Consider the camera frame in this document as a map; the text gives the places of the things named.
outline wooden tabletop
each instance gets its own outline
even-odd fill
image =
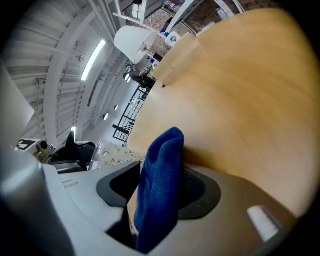
[[[320,173],[320,65],[308,39],[276,9],[238,14],[197,39],[198,58],[151,90],[129,149],[146,153],[176,126],[184,162],[250,180],[302,215]]]

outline lampshade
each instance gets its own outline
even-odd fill
[[[157,33],[154,31],[135,26],[123,26],[115,35],[114,45],[134,64],[137,64],[147,54],[147,51],[142,51],[142,46],[145,45],[150,49],[156,37]]]

